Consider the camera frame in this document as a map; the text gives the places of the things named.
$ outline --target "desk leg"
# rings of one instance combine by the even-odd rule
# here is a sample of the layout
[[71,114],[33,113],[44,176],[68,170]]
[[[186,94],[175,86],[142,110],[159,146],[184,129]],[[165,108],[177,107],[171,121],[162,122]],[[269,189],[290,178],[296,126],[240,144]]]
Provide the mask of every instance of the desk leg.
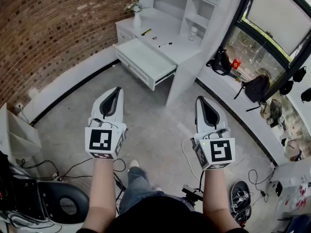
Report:
[[204,53],[198,53],[195,56],[182,62],[176,70],[173,84],[169,96],[166,100],[166,106],[173,102],[179,95],[191,87],[197,78],[205,58]]

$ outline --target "window frame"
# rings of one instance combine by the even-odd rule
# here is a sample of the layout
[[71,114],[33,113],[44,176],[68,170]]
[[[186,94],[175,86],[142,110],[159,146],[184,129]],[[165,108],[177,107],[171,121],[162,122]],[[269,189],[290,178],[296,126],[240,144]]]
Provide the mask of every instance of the window frame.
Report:
[[[310,18],[311,7],[305,0],[293,0]],[[305,38],[305,44],[303,44],[299,53],[295,56],[292,62],[289,62],[287,58],[281,53],[276,46],[274,46],[266,37],[258,33],[252,26],[242,20],[243,14],[247,9],[248,4],[252,3],[252,0],[241,0],[238,9],[231,21],[227,33],[221,43],[221,47],[225,48],[229,38],[231,37],[235,27],[238,27],[254,40],[256,40],[261,46],[263,46],[284,68],[285,72],[276,82],[269,88],[268,92],[263,96],[261,101],[267,101],[275,92],[277,92],[296,72],[299,70],[304,62],[311,54],[311,30]]]

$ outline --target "gray floor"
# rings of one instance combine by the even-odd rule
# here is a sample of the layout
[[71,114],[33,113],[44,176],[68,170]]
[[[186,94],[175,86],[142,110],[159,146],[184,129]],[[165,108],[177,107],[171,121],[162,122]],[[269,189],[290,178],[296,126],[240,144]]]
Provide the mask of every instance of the gray floor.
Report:
[[[192,175],[187,160],[181,149],[181,142],[196,133],[194,125],[194,102],[199,95],[213,99],[197,84],[194,84],[182,94],[172,105],[165,107],[172,79],[169,78],[157,85],[151,91],[140,80],[127,72],[120,64],[112,67],[73,92],[48,112],[35,127],[39,130],[42,151],[34,157],[38,163],[44,159],[52,160],[64,174],[72,165],[89,158],[84,150],[84,128],[91,116],[93,102],[106,90],[115,86],[124,89],[124,123],[128,130],[127,139],[121,150],[121,158],[128,163],[137,159],[140,166],[147,170],[150,181],[154,186],[160,186],[164,192],[183,196],[181,188],[187,184],[197,188],[199,182]],[[258,145],[227,113],[231,135],[236,139],[236,159],[231,166],[236,165],[243,158],[263,154]],[[185,141],[184,149],[189,156],[194,172],[199,177],[201,169],[191,148],[191,142]],[[115,163],[115,169],[122,168],[121,163]],[[244,160],[239,166],[226,168],[226,182],[228,190],[239,180],[246,181],[254,193],[252,203],[261,195],[255,186],[248,181],[248,171],[256,169],[258,180],[268,176],[271,168],[268,162],[258,157]],[[50,175],[53,168],[39,169],[41,175]],[[75,167],[68,175],[91,175],[93,160]],[[126,172],[118,173],[124,184],[127,184]],[[91,183],[91,178],[80,178]],[[82,182],[73,181],[86,192],[89,188]],[[258,185],[265,189],[266,183]],[[246,224],[250,232],[271,232],[276,224],[275,198],[269,197],[267,203],[259,199],[252,208],[252,216]],[[202,211],[202,204],[197,203],[196,209]]]

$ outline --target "pen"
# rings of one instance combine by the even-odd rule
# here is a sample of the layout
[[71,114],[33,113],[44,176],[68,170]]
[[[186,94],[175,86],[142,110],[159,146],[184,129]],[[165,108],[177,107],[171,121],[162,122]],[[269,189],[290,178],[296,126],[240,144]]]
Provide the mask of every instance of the pen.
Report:
[[144,36],[145,34],[149,33],[151,29],[148,29],[146,32],[142,33],[141,35]]
[[171,45],[171,44],[173,44],[173,42],[170,42],[170,43],[166,43],[166,44],[160,45],[160,46],[159,46],[159,48],[161,48],[161,47],[165,47],[165,46],[168,46],[168,45]]

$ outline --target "red object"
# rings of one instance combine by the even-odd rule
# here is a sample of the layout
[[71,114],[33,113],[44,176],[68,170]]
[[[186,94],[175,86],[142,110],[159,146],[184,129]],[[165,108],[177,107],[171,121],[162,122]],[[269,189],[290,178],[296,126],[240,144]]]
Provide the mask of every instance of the red object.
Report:
[[232,68],[235,70],[238,69],[241,63],[242,63],[241,57],[234,59],[234,61],[232,62]]

